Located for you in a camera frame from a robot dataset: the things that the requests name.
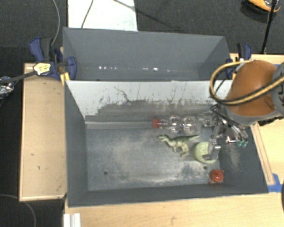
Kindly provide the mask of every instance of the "black carpet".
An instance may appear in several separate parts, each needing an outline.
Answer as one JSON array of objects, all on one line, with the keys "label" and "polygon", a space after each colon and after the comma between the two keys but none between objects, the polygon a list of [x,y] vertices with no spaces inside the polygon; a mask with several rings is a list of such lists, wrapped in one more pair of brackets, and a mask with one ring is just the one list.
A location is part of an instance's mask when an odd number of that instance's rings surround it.
[{"label": "black carpet", "polygon": [[[225,36],[230,52],[237,42],[247,42],[260,52],[267,15],[258,14],[241,4],[242,0],[134,0],[138,30]],[[61,27],[67,26],[67,0],[56,0]],[[284,54],[284,0],[275,16],[267,42],[267,53]],[[0,1],[0,77],[17,76],[25,61],[32,61],[28,43],[36,36],[54,37],[57,15],[51,0]],[[62,45],[59,33],[55,47]],[[21,90],[0,109],[0,194],[18,195],[21,139]],[[31,203],[38,227],[62,224],[62,201]],[[0,226],[33,226],[26,205],[0,197]]]}]

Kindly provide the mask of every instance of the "clear plastic object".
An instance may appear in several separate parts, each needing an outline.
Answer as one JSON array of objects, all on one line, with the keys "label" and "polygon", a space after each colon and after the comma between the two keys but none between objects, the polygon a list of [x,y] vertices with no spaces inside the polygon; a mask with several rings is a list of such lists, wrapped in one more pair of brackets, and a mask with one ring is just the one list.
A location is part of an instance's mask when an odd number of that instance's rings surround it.
[{"label": "clear plastic object", "polygon": [[167,119],[153,119],[152,127],[155,129],[166,129],[170,133],[183,133],[192,135],[200,133],[201,125],[194,116],[171,116]]}]

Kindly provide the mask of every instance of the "wooden table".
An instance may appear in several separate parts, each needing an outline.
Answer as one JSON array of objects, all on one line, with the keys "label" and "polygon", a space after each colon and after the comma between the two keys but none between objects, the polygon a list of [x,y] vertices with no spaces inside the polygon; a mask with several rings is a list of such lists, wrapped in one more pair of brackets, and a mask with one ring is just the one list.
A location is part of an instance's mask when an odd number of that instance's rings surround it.
[{"label": "wooden table", "polygon": [[[284,56],[274,55],[253,55],[253,58],[275,64],[284,61]],[[26,64],[25,72],[31,71],[31,67],[31,64]],[[59,81],[37,76],[25,79],[19,191],[21,201],[62,199],[66,194],[63,114],[63,88]],[[263,127],[256,126],[253,131],[267,181],[273,183],[272,171],[278,174],[282,182],[284,120]],[[83,227],[284,226],[279,193],[82,208],[67,208],[66,205],[65,212],[80,213]]]}]

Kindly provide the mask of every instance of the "small toy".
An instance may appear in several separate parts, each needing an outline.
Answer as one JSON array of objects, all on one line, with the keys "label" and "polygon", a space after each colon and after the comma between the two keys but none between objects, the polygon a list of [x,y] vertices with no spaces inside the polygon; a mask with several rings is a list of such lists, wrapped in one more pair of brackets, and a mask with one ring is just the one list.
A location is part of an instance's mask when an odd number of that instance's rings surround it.
[{"label": "small toy", "polygon": [[213,170],[210,173],[210,178],[211,178],[211,181],[209,183],[212,183],[212,182],[220,183],[224,179],[224,171],[217,170],[217,169]]},{"label": "small toy", "polygon": [[195,146],[195,158],[205,164],[213,164],[216,162],[216,159],[204,159],[203,156],[208,155],[208,148],[209,148],[209,142],[208,141],[202,141],[198,143]]},{"label": "small toy", "polygon": [[168,135],[158,136],[158,138],[162,142],[166,142],[169,146],[171,146],[173,148],[174,152],[176,152],[177,148],[181,148],[181,150],[183,151],[181,156],[187,156],[188,155],[188,151],[189,151],[188,143],[192,140],[199,138],[199,137],[200,137],[200,135],[178,136],[178,137],[171,139],[171,138],[169,138]]}]

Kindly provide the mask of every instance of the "metal bracket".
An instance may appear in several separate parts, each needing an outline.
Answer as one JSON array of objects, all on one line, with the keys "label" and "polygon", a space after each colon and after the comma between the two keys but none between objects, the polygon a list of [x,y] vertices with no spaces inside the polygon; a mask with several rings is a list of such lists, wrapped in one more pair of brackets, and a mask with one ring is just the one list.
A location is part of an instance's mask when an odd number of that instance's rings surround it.
[{"label": "metal bracket", "polygon": [[217,160],[219,157],[219,152],[221,150],[221,146],[217,144],[216,139],[210,139],[208,145],[208,154],[203,155],[203,159],[208,160]]},{"label": "metal bracket", "polygon": [[64,214],[63,227],[81,227],[81,214]]}]

